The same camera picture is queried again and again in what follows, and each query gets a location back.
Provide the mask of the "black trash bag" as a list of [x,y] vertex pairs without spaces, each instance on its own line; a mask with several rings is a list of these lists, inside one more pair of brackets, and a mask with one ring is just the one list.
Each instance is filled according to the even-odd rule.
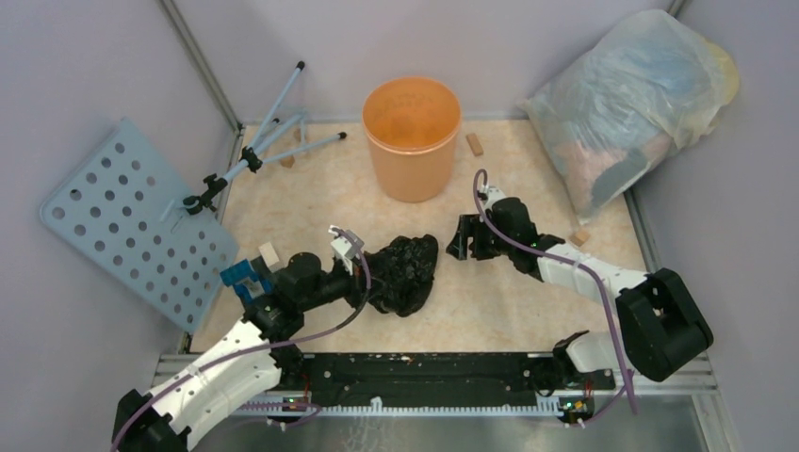
[[431,294],[438,252],[438,240],[431,234],[399,235],[377,252],[367,252],[367,302],[381,314],[407,317],[418,312]]

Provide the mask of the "large translucent trash bag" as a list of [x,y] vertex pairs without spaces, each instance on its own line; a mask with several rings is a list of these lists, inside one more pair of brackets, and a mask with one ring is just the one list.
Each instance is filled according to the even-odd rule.
[[517,105],[586,224],[664,159],[708,135],[739,88],[728,52],[650,9],[622,20]]

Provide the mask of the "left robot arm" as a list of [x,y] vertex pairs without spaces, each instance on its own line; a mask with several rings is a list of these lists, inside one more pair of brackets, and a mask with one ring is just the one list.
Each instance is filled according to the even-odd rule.
[[[118,405],[111,450],[190,451],[217,424],[253,397],[274,387],[290,389],[302,364],[275,350],[297,349],[349,325],[365,308],[372,285],[361,250],[336,255],[328,281],[306,298],[289,296],[285,285],[245,308],[244,316],[212,348],[170,380],[142,395],[133,390]],[[296,337],[304,312],[346,299],[354,311],[338,325]]]

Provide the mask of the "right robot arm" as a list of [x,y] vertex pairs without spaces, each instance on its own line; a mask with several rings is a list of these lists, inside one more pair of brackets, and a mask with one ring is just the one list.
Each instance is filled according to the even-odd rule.
[[461,261],[504,256],[520,273],[610,310],[608,331],[579,331],[554,347],[552,374],[565,388],[577,388],[592,372],[606,369],[631,370],[662,382],[714,342],[708,322],[674,270],[624,269],[556,235],[541,234],[518,198],[460,216],[447,252]]

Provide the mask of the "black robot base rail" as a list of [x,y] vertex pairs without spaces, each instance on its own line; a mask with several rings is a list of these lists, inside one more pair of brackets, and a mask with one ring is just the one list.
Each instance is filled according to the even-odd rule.
[[325,408],[481,409],[532,407],[547,396],[614,391],[608,370],[580,373],[550,352],[283,352],[273,393]]

